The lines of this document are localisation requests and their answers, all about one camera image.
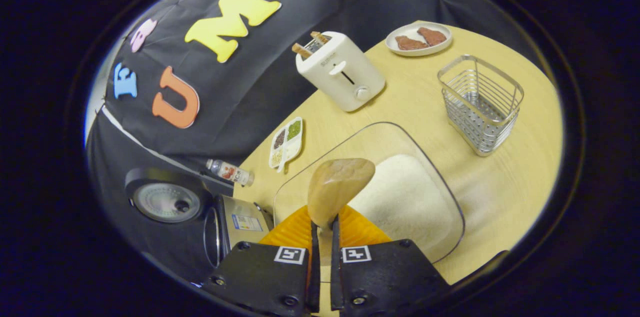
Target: spice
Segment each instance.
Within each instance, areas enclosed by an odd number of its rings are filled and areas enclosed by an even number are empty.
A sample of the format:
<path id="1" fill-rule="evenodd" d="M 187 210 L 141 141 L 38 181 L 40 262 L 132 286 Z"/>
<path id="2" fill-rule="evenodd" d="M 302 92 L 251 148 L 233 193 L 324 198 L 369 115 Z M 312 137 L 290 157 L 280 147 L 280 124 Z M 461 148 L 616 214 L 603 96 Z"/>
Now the spice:
<path id="1" fill-rule="evenodd" d="M 279 148 L 284 142 L 284 131 L 285 130 L 283 129 L 282 132 L 280 132 L 280 134 L 278 135 L 278 137 L 276 137 L 276 142 L 273 144 L 273 149 Z"/>
<path id="2" fill-rule="evenodd" d="M 271 157 L 271 164 L 272 165 L 279 165 L 281 159 L 282 159 L 282 150 L 275 151 L 273 156 Z"/>
<path id="3" fill-rule="evenodd" d="M 290 139 L 293 139 L 298 135 L 298 133 L 300 133 L 300 121 L 295 121 L 288 126 L 288 135 L 286 135 L 286 140 L 289 141 Z"/>
<path id="4" fill-rule="evenodd" d="M 293 156 L 296 156 L 298 154 L 298 151 L 300 151 L 300 142 L 290 144 L 286 148 L 286 157 L 293 158 Z"/>

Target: spice tray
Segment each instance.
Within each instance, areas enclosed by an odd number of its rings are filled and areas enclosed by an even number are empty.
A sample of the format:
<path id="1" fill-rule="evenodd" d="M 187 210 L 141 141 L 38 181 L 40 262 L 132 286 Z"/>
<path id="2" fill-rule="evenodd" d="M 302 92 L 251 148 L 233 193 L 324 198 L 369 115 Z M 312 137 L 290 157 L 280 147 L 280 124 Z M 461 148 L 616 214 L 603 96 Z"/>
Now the spice tray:
<path id="1" fill-rule="evenodd" d="M 295 117 L 273 135 L 269 153 L 269 167 L 277 169 L 282 158 L 285 158 L 286 163 L 300 153 L 303 126 L 302 118 Z"/>

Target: small bottle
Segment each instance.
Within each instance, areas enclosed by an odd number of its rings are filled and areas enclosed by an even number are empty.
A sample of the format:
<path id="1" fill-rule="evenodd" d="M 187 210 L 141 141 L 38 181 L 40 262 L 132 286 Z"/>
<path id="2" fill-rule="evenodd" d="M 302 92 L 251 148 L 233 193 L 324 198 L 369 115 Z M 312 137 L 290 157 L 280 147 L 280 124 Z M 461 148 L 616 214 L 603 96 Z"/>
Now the small bottle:
<path id="1" fill-rule="evenodd" d="M 223 160 L 210 159 L 206 162 L 206 168 L 213 172 L 214 175 L 234 183 L 239 183 L 243 187 L 251 186 L 252 183 L 254 183 L 253 172 L 247 172 Z"/>

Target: white toaster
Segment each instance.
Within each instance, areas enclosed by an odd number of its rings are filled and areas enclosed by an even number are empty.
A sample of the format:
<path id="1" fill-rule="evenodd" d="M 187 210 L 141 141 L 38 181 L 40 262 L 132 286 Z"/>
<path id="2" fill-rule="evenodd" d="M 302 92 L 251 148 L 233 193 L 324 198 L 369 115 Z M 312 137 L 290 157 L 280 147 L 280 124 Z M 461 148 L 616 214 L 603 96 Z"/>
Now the white toaster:
<path id="1" fill-rule="evenodd" d="M 326 43 L 313 39 L 304 46 L 311 56 L 295 55 L 295 67 L 340 109 L 356 110 L 382 91 L 385 78 L 345 34 L 322 32 L 322 36 Z"/>

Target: screw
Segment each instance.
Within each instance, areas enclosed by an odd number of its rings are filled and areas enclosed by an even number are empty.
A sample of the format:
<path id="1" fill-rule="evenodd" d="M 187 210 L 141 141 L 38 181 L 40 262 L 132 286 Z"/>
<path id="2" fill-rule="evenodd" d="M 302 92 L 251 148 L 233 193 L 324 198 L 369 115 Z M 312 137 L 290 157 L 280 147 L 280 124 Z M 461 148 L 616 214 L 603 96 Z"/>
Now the screw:
<path id="1" fill-rule="evenodd" d="M 351 301 L 353 304 L 364 304 L 367 301 L 366 298 L 364 297 L 356 297 L 353 299 L 353 301 Z"/>
<path id="2" fill-rule="evenodd" d="M 187 211 L 189 211 L 189 203 L 187 203 L 186 201 L 183 201 L 183 200 L 176 201 L 176 203 L 174 203 L 174 207 L 179 212 L 187 212 Z"/>
<path id="3" fill-rule="evenodd" d="M 282 298 L 282 303 L 289 307 L 293 307 L 298 304 L 298 300 L 293 296 L 286 296 Z"/>

